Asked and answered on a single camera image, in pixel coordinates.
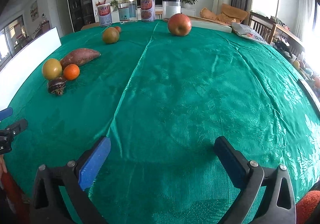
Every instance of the red apple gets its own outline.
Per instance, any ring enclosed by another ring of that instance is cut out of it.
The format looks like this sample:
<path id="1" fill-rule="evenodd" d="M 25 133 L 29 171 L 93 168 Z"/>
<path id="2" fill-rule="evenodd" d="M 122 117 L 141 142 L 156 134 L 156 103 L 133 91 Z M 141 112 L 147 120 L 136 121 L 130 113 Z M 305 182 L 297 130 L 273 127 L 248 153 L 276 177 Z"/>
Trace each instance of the red apple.
<path id="1" fill-rule="evenodd" d="M 118 32 L 121 33 L 121 27 L 120 26 L 115 26 L 115 29 L 117 29 Z"/>
<path id="2" fill-rule="evenodd" d="M 168 29 L 171 34 L 184 37 L 191 31 L 191 21 L 184 14 L 175 14 L 168 21 Z"/>

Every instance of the tablecloth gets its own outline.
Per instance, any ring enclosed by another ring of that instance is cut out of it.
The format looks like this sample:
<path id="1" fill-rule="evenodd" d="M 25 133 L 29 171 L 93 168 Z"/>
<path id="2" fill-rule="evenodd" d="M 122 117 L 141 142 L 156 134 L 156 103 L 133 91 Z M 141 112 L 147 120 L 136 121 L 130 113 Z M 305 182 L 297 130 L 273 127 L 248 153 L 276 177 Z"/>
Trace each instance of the tablecloth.
<path id="1" fill-rule="evenodd" d="M 61 39 L 48 58 L 101 52 L 62 96 L 47 92 L 41 64 L 12 100 L 0 127 L 21 118 L 29 126 L 5 160 L 28 195 L 39 165 L 65 165 L 101 135 L 111 152 L 87 193 L 110 224 L 218 222 L 239 193 L 212 151 L 221 135 L 248 160 L 284 163 L 296 201 L 313 185 L 319 118 L 275 49 L 202 28 L 176 37 L 162 21 L 121 27 L 111 45 L 99 27 Z"/>

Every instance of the potted plant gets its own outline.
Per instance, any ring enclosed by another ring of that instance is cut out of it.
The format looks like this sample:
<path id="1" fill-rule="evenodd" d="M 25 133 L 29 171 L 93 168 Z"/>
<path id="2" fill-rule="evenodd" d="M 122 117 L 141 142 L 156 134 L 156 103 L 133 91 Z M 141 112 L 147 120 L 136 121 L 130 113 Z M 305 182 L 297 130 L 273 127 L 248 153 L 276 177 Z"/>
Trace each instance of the potted plant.
<path id="1" fill-rule="evenodd" d="M 110 2 L 111 12 L 116 11 L 118 9 L 118 1 L 119 0 L 112 0 Z"/>
<path id="2" fill-rule="evenodd" d="M 198 0 L 181 0 L 181 7 L 183 8 L 191 8 L 193 4 L 195 4 Z"/>

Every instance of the plastic bag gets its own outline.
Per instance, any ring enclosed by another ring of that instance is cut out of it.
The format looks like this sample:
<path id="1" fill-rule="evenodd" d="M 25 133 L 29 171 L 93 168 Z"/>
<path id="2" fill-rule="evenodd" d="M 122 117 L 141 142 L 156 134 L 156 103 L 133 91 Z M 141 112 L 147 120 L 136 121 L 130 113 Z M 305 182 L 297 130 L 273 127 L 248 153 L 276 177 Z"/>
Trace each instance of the plastic bag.
<path id="1" fill-rule="evenodd" d="M 256 31 L 254 31 L 251 27 L 235 22 L 233 22 L 231 26 L 238 36 L 268 45 L 268 43 L 263 39 L 263 37 L 259 35 Z"/>

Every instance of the sweet potato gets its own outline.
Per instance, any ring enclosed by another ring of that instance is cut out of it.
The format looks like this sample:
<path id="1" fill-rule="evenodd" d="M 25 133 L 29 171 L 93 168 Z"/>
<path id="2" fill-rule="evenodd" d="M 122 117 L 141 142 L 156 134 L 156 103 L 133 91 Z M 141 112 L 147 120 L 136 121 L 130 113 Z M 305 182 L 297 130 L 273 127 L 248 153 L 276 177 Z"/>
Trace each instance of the sweet potato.
<path id="1" fill-rule="evenodd" d="M 63 59 L 60 60 L 62 65 L 62 69 L 66 68 L 69 64 L 76 64 L 77 66 L 81 66 L 90 62 L 93 59 L 96 59 L 101 54 L 93 49 L 89 48 L 78 48 L 70 53 L 68 53 Z"/>

